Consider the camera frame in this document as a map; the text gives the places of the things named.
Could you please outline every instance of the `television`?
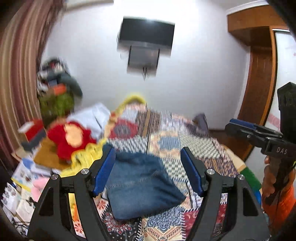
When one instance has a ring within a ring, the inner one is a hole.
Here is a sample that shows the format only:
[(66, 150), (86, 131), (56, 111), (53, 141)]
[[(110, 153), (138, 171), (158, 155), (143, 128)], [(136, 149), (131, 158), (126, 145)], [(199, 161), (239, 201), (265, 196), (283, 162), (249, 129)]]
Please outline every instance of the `television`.
[(175, 24), (124, 17), (119, 43), (153, 49), (171, 49)]

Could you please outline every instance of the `striped curtain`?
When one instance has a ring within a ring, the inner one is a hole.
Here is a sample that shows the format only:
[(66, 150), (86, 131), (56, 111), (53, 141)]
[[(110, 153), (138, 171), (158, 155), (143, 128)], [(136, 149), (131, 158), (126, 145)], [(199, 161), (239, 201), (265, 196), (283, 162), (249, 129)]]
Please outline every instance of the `striped curtain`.
[(17, 165), (11, 153), (20, 147), (18, 128), (41, 118), (36, 72), (62, 7), (63, 0), (26, 0), (0, 35), (0, 153), (9, 169)]

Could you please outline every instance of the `green object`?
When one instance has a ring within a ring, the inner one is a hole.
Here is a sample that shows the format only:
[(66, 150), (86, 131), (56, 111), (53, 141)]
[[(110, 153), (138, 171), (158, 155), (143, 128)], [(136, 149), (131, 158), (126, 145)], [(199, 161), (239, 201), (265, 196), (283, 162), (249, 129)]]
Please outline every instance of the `green object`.
[(240, 174), (243, 174), (245, 176), (247, 182), (249, 183), (249, 185), (253, 191), (258, 191), (261, 189), (261, 183), (259, 182), (259, 180), (255, 177), (254, 173), (248, 167), (243, 169), (240, 172)]
[(74, 108), (74, 98), (69, 92), (61, 95), (39, 97), (42, 120), (45, 126), (57, 117), (68, 115)]

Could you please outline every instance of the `patterned bedspread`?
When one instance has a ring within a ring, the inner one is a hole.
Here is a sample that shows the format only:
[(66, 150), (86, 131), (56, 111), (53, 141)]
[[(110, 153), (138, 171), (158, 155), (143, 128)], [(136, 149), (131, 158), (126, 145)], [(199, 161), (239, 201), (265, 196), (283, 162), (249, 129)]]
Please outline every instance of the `patterned bedspread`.
[[(182, 166), (182, 147), (188, 146), (207, 168), (228, 176), (238, 174), (224, 147), (204, 134), (191, 120), (158, 112), (145, 105), (128, 105), (111, 129), (107, 142), (118, 150), (159, 156), (175, 185), (186, 196), (180, 205), (157, 215), (118, 221), (112, 215), (106, 192), (103, 192), (95, 199), (95, 204), (110, 240), (177, 241), (188, 237), (202, 198), (193, 192)], [(226, 203), (227, 194), (222, 194), (213, 236), (221, 232)], [(78, 235), (85, 237), (79, 220), (74, 222), (74, 227)]]

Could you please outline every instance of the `denim fabric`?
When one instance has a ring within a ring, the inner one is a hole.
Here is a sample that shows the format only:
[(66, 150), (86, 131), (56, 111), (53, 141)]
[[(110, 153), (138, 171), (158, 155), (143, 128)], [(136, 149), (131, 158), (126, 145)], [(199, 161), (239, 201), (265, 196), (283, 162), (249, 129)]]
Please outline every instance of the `denim fabric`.
[(185, 200), (161, 159), (145, 153), (116, 152), (106, 189), (116, 219), (158, 213)]

